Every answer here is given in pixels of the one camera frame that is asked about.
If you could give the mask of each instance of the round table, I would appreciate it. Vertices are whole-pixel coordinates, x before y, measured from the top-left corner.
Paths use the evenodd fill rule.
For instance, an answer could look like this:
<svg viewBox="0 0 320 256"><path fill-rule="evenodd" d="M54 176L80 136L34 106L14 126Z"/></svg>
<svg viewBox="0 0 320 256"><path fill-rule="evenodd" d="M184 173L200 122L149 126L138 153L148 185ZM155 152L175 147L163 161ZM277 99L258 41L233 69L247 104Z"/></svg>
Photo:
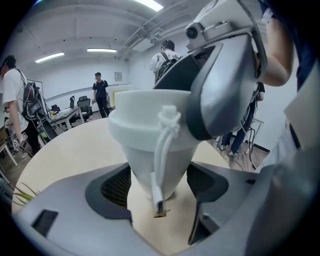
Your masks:
<svg viewBox="0 0 320 256"><path fill-rule="evenodd" d="M99 119L68 130L43 147L23 170L17 187L42 191L66 177L89 172L105 166L125 163L120 144L110 133L108 119ZM219 153L206 141L199 144L192 159L229 168ZM174 195L166 201L167 217L153 218L152 204L131 175L128 209L132 213L133 228L165 255L186 250L195 217L196 199L184 175ZM12 204L12 213L21 207Z"/></svg>

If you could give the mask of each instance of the poster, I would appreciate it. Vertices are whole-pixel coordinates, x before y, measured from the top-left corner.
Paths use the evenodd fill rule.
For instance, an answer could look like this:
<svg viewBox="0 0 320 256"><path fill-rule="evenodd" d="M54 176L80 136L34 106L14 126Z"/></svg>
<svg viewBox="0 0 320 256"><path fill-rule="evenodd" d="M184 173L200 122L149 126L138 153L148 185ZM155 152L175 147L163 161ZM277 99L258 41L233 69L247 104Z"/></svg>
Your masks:
<svg viewBox="0 0 320 256"><path fill-rule="evenodd" d="M122 82L122 72L114 72L114 81Z"/></svg>

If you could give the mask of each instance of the white ceiling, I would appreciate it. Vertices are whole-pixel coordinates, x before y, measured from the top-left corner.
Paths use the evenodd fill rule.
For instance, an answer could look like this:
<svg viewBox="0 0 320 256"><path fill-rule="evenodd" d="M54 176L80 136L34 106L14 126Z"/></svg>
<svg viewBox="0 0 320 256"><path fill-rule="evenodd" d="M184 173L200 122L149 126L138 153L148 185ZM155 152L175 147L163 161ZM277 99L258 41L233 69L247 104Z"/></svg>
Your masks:
<svg viewBox="0 0 320 256"><path fill-rule="evenodd" d="M137 33L153 41L183 31L210 0L156 0L156 12L134 0L42 0L17 26L5 49L21 65L32 69L42 57L64 52L56 61L89 58L87 48L112 48L118 53L101 57L127 58L126 43ZM243 0L260 22L257 0ZM260 24L262 34L265 27Z"/></svg>

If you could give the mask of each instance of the white cone-shaped cup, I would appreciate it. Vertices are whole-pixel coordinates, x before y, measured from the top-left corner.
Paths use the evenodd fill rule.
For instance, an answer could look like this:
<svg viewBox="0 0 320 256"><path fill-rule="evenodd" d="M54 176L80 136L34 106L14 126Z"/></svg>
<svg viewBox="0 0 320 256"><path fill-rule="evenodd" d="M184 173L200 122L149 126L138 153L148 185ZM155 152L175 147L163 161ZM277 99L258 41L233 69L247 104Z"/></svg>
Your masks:
<svg viewBox="0 0 320 256"><path fill-rule="evenodd" d="M164 199L175 191L189 166L200 141L189 132L186 106L189 91L131 90L115 94L116 108L109 115L109 130L122 147L137 181L152 197L151 173L154 171L155 147L161 134L158 115L163 106L175 106L181 113L179 137L170 147L162 185Z"/></svg>

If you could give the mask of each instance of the black cap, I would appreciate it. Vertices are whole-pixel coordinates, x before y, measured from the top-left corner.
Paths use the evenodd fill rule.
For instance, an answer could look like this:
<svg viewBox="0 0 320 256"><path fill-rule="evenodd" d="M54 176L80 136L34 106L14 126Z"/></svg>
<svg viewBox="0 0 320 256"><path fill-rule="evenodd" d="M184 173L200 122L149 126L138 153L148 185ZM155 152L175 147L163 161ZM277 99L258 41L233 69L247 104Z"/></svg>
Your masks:
<svg viewBox="0 0 320 256"><path fill-rule="evenodd" d="M9 55L7 56L4 61L2 62L1 67L3 67L5 64L7 64L7 66L12 69L16 66L16 58L14 55Z"/></svg>
<svg viewBox="0 0 320 256"><path fill-rule="evenodd" d="M171 51L175 50L175 43L172 42L171 40L165 40L163 41L163 43L161 44L162 47L165 47L167 49L170 49Z"/></svg>

